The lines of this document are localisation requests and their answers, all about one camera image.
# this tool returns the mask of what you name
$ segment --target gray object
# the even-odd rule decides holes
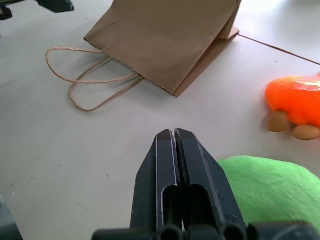
[[[0,193],[0,239],[23,240],[3,193]]]

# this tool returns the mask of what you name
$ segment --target green plush toy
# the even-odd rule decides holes
[[[320,232],[320,179],[290,162],[234,156],[218,162],[246,223],[297,221]]]

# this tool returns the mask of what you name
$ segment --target tan plush foot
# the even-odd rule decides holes
[[[289,121],[286,112],[277,110],[273,112],[269,120],[268,129],[270,132],[278,133],[285,130],[288,125]]]
[[[316,139],[320,135],[320,129],[312,125],[296,126],[293,135],[300,140]]]

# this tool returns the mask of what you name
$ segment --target white tabletop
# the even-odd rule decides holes
[[[320,63],[319,0],[242,0],[235,21],[246,37]]]
[[[23,6],[34,20],[14,15],[0,25],[0,191],[25,240],[89,240],[97,229],[128,227],[137,171],[164,129],[194,132],[217,159],[266,157],[320,176],[320,140],[268,132],[263,96],[274,78],[313,75],[319,66],[239,36],[179,98],[144,80],[101,110],[77,110],[67,98],[70,83],[51,73],[45,52],[90,48],[82,37],[107,10],[101,2],[75,1],[75,12],[56,15],[22,2],[13,14]],[[102,57],[57,52],[51,59],[61,74],[77,77]],[[90,78],[128,73],[113,61]],[[91,107],[121,87],[81,85],[75,96]]]

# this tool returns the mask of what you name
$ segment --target paper bag handle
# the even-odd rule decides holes
[[[112,80],[104,80],[104,81],[80,81],[85,75],[87,75],[89,72],[91,72],[93,69],[95,69],[96,67],[100,66],[101,64],[103,64],[104,62],[107,62],[109,60],[111,60],[111,58],[109,56],[105,57],[104,59],[102,59],[101,61],[99,61],[98,63],[94,64],[93,66],[91,66],[90,68],[88,68],[86,71],[84,71],[79,77],[77,77],[75,80],[71,79],[71,78],[67,78],[64,76],[61,76],[59,73],[57,73],[53,67],[50,64],[49,61],[49,53],[55,50],[67,50],[67,51],[74,51],[74,52],[84,52],[84,53],[103,53],[100,50],[86,50],[86,49],[82,49],[82,48],[74,48],[74,47],[64,47],[64,46],[56,46],[56,47],[51,47],[50,49],[48,49],[46,51],[45,54],[45,59],[46,59],[46,63],[48,65],[48,67],[50,68],[50,70],[60,79],[65,80],[67,82],[71,82],[72,85],[69,88],[69,99],[71,100],[71,102],[80,110],[85,111],[85,112],[92,112],[94,110],[97,110],[99,108],[101,108],[102,106],[106,105],[107,103],[111,102],[112,100],[116,99],[117,97],[121,96],[122,94],[126,93],[128,90],[132,89],[135,85],[137,85],[138,83],[140,83],[144,78],[142,76],[140,76],[137,73],[133,73],[127,76],[123,76],[123,77],[119,77],[116,79],[112,79]],[[114,95],[112,95],[111,97],[109,97],[107,100],[103,101],[102,103],[100,103],[98,106],[94,107],[94,108],[90,108],[90,109],[85,109],[83,107],[81,107],[76,100],[73,97],[73,90],[76,87],[77,84],[108,84],[108,83],[114,83],[114,82],[118,82],[118,81],[122,81],[122,80],[127,80],[130,78],[135,78],[138,77],[137,80],[135,80],[133,83],[129,84],[128,86],[124,87],[123,89],[121,89],[119,92],[115,93]]]

